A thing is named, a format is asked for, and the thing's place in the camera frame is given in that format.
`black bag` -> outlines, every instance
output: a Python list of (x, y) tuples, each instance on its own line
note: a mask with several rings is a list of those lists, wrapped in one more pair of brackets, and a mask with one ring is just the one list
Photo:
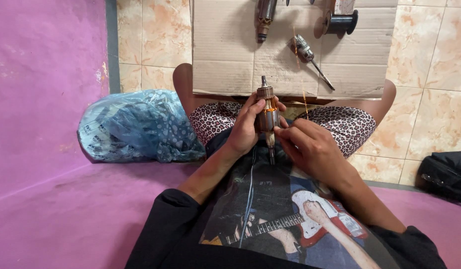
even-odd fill
[(428, 193), (461, 202), (461, 151), (433, 152), (418, 170), (416, 186)]

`tile wall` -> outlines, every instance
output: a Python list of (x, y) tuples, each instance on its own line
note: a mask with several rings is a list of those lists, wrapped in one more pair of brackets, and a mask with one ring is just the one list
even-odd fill
[[(365, 180), (414, 185), (433, 151), (461, 150), (461, 0), (399, 0), (387, 78), (393, 107), (350, 157)], [(192, 62), (188, 0), (118, 0), (121, 91), (172, 89)]]

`wire spool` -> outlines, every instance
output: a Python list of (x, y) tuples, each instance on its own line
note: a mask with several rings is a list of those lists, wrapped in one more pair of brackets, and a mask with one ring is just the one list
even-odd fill
[(325, 16), (323, 34), (351, 34), (357, 22), (358, 10), (354, 10), (352, 15), (333, 15), (329, 10)]

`polka dot plastic bag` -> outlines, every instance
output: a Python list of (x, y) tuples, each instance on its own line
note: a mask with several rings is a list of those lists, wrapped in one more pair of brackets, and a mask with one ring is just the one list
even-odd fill
[(205, 154), (177, 94), (166, 89), (103, 97), (86, 109), (77, 133), (83, 149), (104, 162), (167, 163)]

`guitar neck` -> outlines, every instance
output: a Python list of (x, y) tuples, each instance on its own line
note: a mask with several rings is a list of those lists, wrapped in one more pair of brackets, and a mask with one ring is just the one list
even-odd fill
[[(256, 235), (265, 234), (271, 231), (275, 231), (275, 230), (282, 229), (282, 228), (287, 228), (290, 226), (295, 226), (304, 221), (305, 220), (302, 217), (302, 215), (300, 215), (300, 213), (297, 213), (297, 214), (293, 214), (287, 217), (280, 218), (278, 220), (264, 222), (264, 223), (257, 225), (256, 228), (252, 229), (254, 233), (250, 233), (250, 235), (245, 235), (244, 238), (249, 238), (249, 237), (253, 237)], [(226, 240), (227, 240), (227, 243), (229, 244), (239, 241), (235, 235), (227, 236)]]

